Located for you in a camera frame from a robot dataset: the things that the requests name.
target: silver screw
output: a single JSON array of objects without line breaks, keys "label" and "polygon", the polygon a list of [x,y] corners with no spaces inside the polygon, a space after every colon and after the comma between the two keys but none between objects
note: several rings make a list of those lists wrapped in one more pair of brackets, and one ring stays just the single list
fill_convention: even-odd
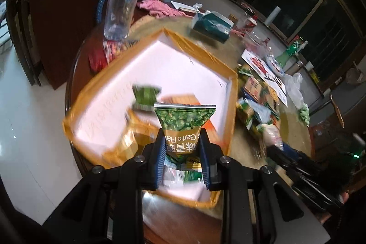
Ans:
[{"label": "silver screw", "polygon": [[270,166],[263,166],[262,171],[266,174],[270,174],[273,172],[273,169]]},{"label": "silver screw", "polygon": [[229,156],[221,156],[220,157],[220,161],[223,163],[223,164],[228,164],[230,161],[231,161],[231,158]]},{"label": "silver screw", "polygon": [[91,170],[94,174],[100,174],[103,172],[104,168],[102,166],[95,166]]},{"label": "silver screw", "polygon": [[145,156],[136,156],[134,158],[135,162],[144,162],[145,161]]}]

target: paper with red picture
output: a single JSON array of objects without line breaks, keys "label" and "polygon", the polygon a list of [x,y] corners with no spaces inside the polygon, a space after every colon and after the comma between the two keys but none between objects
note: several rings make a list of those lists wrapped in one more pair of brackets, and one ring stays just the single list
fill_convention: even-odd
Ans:
[{"label": "paper with red picture", "polygon": [[269,69],[266,63],[258,58],[255,54],[248,50],[244,50],[242,58],[250,65],[252,69],[266,82],[270,87],[272,87],[279,99],[287,107],[287,97],[286,97],[286,87],[283,82],[277,78],[277,76]]}]

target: person's hand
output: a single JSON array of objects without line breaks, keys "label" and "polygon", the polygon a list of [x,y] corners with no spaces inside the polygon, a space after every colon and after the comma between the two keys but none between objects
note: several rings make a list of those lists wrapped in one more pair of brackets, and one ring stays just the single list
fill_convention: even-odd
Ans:
[{"label": "person's hand", "polygon": [[[350,197],[350,195],[346,192],[343,192],[341,194],[342,199],[343,199],[343,203],[345,204],[345,202],[347,202],[348,198]],[[321,214],[320,217],[318,217],[319,221],[321,224],[324,224],[332,215],[329,213],[323,213]]]}]

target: bottle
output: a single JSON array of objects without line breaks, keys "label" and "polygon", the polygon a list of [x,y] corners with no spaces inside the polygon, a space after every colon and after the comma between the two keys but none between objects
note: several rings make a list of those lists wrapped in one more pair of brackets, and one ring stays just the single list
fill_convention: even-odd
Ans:
[{"label": "bottle", "polygon": [[291,58],[292,55],[298,53],[300,50],[304,49],[305,46],[308,44],[308,41],[303,41],[302,38],[295,40],[291,46],[289,46],[286,51],[284,51],[281,55],[277,56],[275,59],[277,60],[278,64],[283,68],[287,61]]}]

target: clear plastic cup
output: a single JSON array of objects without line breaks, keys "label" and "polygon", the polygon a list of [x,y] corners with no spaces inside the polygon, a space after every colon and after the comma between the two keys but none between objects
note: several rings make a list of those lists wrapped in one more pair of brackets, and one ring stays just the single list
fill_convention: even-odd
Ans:
[{"label": "clear plastic cup", "polygon": [[107,40],[122,41],[127,38],[136,3],[137,0],[108,0],[104,24]]}]

